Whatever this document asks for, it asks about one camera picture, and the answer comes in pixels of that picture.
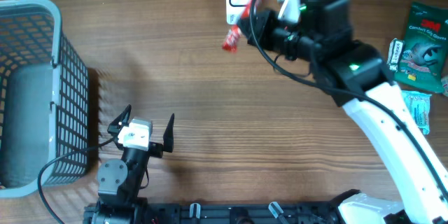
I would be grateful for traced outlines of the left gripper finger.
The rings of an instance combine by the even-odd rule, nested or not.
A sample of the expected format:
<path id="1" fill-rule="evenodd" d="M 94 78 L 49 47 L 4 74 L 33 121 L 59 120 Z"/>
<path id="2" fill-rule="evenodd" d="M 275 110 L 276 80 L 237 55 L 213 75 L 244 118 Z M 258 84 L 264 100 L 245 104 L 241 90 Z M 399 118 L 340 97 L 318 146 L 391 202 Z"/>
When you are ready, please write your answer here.
<path id="1" fill-rule="evenodd" d="M 164 152 L 172 153 L 174 150 L 174 121 L 175 115 L 171 114 L 171 117 L 163 134 Z"/>
<path id="2" fill-rule="evenodd" d="M 123 126 L 128 126 L 128 122 L 130 119 L 130 113 L 132 110 L 132 106 L 128 104 L 122 113 L 117 116 L 112 122 L 109 124 L 109 130 L 121 130 Z"/>

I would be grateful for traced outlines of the red Nescafe coffee stick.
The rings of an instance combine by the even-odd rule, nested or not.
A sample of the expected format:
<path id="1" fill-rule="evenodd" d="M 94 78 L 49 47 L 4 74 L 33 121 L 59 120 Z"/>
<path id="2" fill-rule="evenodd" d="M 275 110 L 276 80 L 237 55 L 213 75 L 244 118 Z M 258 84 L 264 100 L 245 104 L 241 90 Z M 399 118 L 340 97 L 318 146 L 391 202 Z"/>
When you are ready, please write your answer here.
<path id="1" fill-rule="evenodd" d="M 251 4 L 250 0 L 244 11 L 241 13 L 241 15 L 237 18 L 237 21 L 239 21 L 241 18 L 247 18 L 249 16 L 249 8 Z M 239 42 L 239 39 L 242 37 L 242 31 L 240 28 L 238 28 L 237 23 L 236 24 L 230 24 L 230 29 L 228 33 L 226 34 L 226 37 L 224 39 L 224 42 L 222 44 L 222 49 L 230 52 L 236 52 L 237 51 L 237 44 Z"/>

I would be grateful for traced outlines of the green white gum box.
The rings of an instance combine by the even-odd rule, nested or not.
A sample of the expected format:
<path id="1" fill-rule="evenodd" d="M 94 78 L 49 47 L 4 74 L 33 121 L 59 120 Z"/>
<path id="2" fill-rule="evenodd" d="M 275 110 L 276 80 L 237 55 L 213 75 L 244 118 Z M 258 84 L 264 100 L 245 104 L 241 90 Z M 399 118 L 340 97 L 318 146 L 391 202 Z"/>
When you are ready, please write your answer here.
<path id="1" fill-rule="evenodd" d="M 392 40 L 392 42 L 390 42 L 387 64 L 392 72 L 398 71 L 398 64 L 403 54 L 404 47 L 405 42 L 400 39 L 395 38 Z"/>

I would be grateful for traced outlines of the green 3M gloves package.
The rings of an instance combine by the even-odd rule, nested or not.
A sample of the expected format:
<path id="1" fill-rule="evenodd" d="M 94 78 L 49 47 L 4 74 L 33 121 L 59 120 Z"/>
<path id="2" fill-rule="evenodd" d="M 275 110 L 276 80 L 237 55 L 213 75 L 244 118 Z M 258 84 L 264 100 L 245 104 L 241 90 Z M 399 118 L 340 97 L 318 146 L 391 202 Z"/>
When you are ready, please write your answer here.
<path id="1" fill-rule="evenodd" d="M 395 80 L 429 92 L 444 92 L 441 79 L 447 58 L 447 9 L 413 2 L 403 42 Z"/>

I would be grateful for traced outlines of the teal wet wipes pack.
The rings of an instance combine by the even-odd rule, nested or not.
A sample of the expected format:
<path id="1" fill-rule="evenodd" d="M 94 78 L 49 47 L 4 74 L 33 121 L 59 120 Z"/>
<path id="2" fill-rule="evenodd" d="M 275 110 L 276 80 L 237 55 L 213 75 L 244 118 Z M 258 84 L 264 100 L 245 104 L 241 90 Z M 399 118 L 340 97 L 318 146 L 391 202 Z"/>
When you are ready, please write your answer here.
<path id="1" fill-rule="evenodd" d="M 428 135 L 430 133 L 429 113 L 431 109 L 431 94 L 403 90 L 402 97 L 416 125 L 424 135 Z"/>

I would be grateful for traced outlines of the green lid jar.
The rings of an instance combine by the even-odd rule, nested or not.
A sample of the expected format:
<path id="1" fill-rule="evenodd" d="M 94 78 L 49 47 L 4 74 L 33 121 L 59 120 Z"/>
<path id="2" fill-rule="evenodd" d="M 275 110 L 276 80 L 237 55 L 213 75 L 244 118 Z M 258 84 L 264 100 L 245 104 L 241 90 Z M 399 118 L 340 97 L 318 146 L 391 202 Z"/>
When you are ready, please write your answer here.
<path id="1" fill-rule="evenodd" d="M 443 89 L 444 89 L 444 91 L 443 91 L 443 95 L 446 96 L 446 97 L 448 97 L 448 76 L 444 76 L 444 77 L 441 79 L 441 84 L 442 84 L 442 87 L 443 87 Z"/>

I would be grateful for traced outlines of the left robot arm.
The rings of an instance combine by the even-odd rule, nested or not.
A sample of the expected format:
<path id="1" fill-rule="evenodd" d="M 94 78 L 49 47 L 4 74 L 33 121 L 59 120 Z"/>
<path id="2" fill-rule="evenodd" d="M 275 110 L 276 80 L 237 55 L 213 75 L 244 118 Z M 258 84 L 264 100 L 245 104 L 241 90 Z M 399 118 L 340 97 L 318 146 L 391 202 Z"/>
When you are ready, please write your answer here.
<path id="1" fill-rule="evenodd" d="M 97 172 L 99 182 L 96 204 L 86 207 L 84 223 L 145 223 L 148 200 L 139 196 L 142 181 L 148 178 L 148 161 L 161 158 L 174 150 L 175 115 L 170 116 L 162 143 L 151 140 L 153 124 L 150 121 L 132 119 L 132 106 L 108 126 L 121 158 L 110 159 Z"/>

